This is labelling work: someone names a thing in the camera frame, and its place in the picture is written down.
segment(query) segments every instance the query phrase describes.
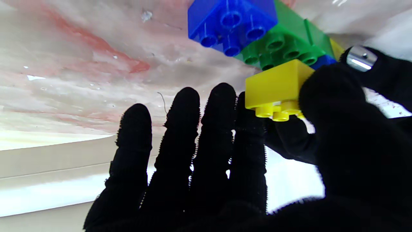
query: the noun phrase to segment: white debris speck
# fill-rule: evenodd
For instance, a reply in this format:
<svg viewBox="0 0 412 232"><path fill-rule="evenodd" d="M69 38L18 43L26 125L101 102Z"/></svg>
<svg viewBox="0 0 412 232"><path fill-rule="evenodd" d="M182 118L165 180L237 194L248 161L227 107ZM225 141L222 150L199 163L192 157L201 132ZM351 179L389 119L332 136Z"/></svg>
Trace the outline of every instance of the white debris speck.
<svg viewBox="0 0 412 232"><path fill-rule="evenodd" d="M143 11L143 13L142 13L143 22L146 22L147 20L150 20L152 18L152 16L153 16L152 12L150 12L148 10Z"/></svg>
<svg viewBox="0 0 412 232"><path fill-rule="evenodd" d="M44 77L41 76L32 76L32 75L27 75L28 80L39 80L39 79L45 79Z"/></svg>

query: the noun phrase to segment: glove finger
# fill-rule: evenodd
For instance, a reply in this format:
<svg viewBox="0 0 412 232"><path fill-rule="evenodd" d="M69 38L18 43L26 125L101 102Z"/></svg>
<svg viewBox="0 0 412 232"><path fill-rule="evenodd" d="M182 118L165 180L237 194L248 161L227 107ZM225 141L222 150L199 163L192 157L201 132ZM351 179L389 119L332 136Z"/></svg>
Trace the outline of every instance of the glove finger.
<svg viewBox="0 0 412 232"><path fill-rule="evenodd" d="M182 89L167 114L167 128L142 210L164 209L182 213L189 192L190 164L196 150L195 139L200 118L199 94Z"/></svg>
<svg viewBox="0 0 412 232"><path fill-rule="evenodd" d="M147 187L147 163L152 149L152 121L147 108L135 104L124 113L106 188L87 214L84 229L137 215Z"/></svg>
<svg viewBox="0 0 412 232"><path fill-rule="evenodd" d="M341 63L322 66L309 77L299 92L299 106L305 117L314 120L331 119L325 101L344 99L349 102L366 101L361 84L352 72Z"/></svg>
<svg viewBox="0 0 412 232"><path fill-rule="evenodd" d="M294 160L316 165L315 151L318 141L307 132L306 124L291 115L286 122L273 122L286 151Z"/></svg>
<svg viewBox="0 0 412 232"><path fill-rule="evenodd" d="M265 145L281 155L285 159L293 159L294 157L286 151L283 142L276 129L275 122L270 118L264 119L265 123Z"/></svg>
<svg viewBox="0 0 412 232"><path fill-rule="evenodd" d="M236 103L235 140L230 165L231 187L228 201L241 200L266 213L266 152L263 119L245 108L245 92Z"/></svg>
<svg viewBox="0 0 412 232"><path fill-rule="evenodd" d="M191 215L217 213L226 200L228 160L233 149L236 92L221 83L210 93L190 183Z"/></svg>

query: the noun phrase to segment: lego duplo brick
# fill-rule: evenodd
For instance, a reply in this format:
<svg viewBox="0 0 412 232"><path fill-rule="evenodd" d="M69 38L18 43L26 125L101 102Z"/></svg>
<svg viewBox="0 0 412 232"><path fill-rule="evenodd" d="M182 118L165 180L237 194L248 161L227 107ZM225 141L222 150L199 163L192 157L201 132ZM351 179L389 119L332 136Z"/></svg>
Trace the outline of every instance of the lego duplo brick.
<svg viewBox="0 0 412 232"><path fill-rule="evenodd" d="M195 0L187 13L189 38L229 57L277 24L273 0Z"/></svg>
<svg viewBox="0 0 412 232"><path fill-rule="evenodd" d="M237 59L265 71L293 59L313 65L319 57L333 55L327 35L279 0L274 2L278 24L244 48Z"/></svg>
<svg viewBox="0 0 412 232"><path fill-rule="evenodd" d="M336 60L340 60L340 56L345 52L345 49L343 49L337 42L335 42L333 39L330 39L330 44L332 46L332 51L333 55Z"/></svg>
<svg viewBox="0 0 412 232"><path fill-rule="evenodd" d="M334 59L334 57L331 57L330 55L324 55L318 58L318 61L311 65L310 67L313 68L314 70L317 70L318 68L322 67L323 65L330 65L334 64L337 61Z"/></svg>
<svg viewBox="0 0 412 232"><path fill-rule="evenodd" d="M261 118L287 121L289 115L303 117L299 109L299 91L314 70L294 59L246 79L245 107Z"/></svg>

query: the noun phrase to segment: black knit glove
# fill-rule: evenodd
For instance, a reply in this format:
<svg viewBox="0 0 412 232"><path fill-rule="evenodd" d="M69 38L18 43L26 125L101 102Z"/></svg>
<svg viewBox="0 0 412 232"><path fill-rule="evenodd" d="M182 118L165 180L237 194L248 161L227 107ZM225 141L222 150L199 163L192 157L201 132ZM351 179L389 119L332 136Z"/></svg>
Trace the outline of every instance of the black knit glove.
<svg viewBox="0 0 412 232"><path fill-rule="evenodd" d="M172 231L217 215L231 201L245 202L257 214L265 214L263 121L245 109L244 101L241 93L236 102L234 89L226 83L212 90L197 149L199 95L192 88L182 89L167 114L167 131L149 186L150 114L142 104L129 108L120 122L119 148L106 189L87 215L86 231Z"/></svg>
<svg viewBox="0 0 412 232"><path fill-rule="evenodd" d="M324 76L324 87L319 90L318 95L325 94L325 91L331 90L331 87L337 85L334 96L342 94L339 83L329 86L329 79L333 80L335 75L346 76L352 84L358 85L358 82L369 89L372 89L389 100L403 105L409 111L412 111L412 63L406 60L393 58L382 52L366 47L378 56L373 68L367 72L360 72L352 69L346 64L346 57L349 48L342 55L339 64L335 64L335 69ZM317 70L314 75L325 74L325 67ZM409 136L412 136L412 118L393 118L391 119L399 128ZM308 134L306 125L295 116L291 116L287 122L273 122L270 119L265 121L267 133L265 134L265 145L278 152L286 159L310 163L316 165L315 151L318 148L318 141L315 134Z"/></svg>

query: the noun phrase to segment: metal ring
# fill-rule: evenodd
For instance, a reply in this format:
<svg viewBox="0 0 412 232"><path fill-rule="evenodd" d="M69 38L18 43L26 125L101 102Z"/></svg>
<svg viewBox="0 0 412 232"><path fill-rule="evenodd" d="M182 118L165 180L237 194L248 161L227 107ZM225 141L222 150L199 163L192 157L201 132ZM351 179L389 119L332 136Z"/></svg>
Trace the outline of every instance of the metal ring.
<svg viewBox="0 0 412 232"><path fill-rule="evenodd" d="M371 70L378 56L362 46L353 46L346 57L346 63L361 72Z"/></svg>

